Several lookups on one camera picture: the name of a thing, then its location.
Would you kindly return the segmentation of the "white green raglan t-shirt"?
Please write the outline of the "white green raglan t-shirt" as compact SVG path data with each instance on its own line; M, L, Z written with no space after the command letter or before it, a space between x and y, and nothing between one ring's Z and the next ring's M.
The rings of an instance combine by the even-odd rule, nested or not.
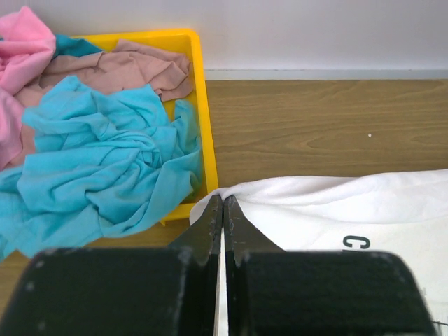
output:
M287 251L387 251L412 270L447 334L447 171L284 176L229 188L245 217Z

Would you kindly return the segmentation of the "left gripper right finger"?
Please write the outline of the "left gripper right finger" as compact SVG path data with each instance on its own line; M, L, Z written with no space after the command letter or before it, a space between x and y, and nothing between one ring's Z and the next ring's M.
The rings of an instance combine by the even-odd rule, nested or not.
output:
M230 335L435 335L406 264L384 252L287 252L223 204Z

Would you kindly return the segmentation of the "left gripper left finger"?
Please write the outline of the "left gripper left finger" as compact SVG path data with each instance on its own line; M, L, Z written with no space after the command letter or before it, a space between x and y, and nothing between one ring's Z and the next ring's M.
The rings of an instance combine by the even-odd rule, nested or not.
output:
M214 335L222 199L160 248L53 248L31 259L2 335Z

